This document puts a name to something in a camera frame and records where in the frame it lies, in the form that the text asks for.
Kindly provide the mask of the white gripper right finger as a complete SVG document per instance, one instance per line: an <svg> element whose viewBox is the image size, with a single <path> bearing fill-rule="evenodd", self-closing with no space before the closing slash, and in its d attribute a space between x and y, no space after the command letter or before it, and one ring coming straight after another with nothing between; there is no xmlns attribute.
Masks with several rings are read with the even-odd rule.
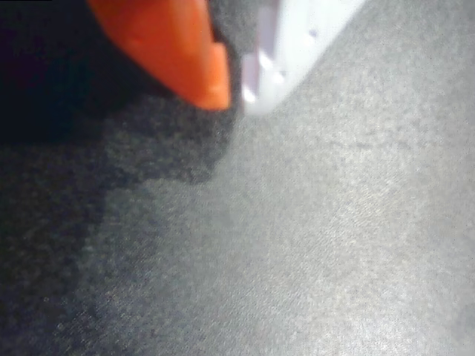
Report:
<svg viewBox="0 0 475 356"><path fill-rule="evenodd" d="M241 62L243 112L271 113L301 84L365 0L272 1L258 11L255 48Z"/></svg>

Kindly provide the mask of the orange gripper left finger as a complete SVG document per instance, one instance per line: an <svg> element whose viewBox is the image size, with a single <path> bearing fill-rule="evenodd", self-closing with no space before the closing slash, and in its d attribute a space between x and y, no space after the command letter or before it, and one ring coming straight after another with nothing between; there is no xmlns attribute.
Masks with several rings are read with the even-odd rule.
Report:
<svg viewBox="0 0 475 356"><path fill-rule="evenodd" d="M96 0L106 36L172 92L201 109L227 109L226 46L213 37L207 1Z"/></svg>

